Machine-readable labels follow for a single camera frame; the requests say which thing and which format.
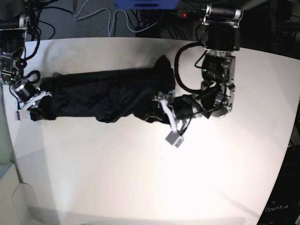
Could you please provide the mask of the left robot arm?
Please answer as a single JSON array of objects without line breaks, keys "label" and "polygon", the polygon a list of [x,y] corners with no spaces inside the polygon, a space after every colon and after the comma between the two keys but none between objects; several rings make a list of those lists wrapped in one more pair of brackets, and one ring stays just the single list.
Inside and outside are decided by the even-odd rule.
[{"label": "left robot arm", "polygon": [[[205,27],[205,38],[181,47],[174,59],[173,84],[187,92],[175,96],[175,88],[159,91],[153,97],[157,107],[167,116],[171,132],[166,141],[179,147],[192,119],[199,117],[222,118],[232,111],[235,95],[234,73],[236,58],[234,51],[240,49],[240,21],[243,11],[231,7],[225,0],[202,0],[205,6],[199,15]],[[204,53],[194,67],[201,70],[199,89],[187,87],[180,78],[181,54],[193,47],[204,47]]]}]

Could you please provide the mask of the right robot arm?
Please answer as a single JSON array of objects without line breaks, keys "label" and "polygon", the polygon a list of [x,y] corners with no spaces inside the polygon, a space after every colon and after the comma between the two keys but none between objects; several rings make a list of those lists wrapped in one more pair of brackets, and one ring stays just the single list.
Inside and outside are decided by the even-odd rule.
[{"label": "right robot arm", "polygon": [[2,0],[0,2],[0,82],[16,99],[15,117],[29,120],[40,101],[51,93],[37,87],[39,71],[24,73],[38,51],[39,17],[51,0]]}]

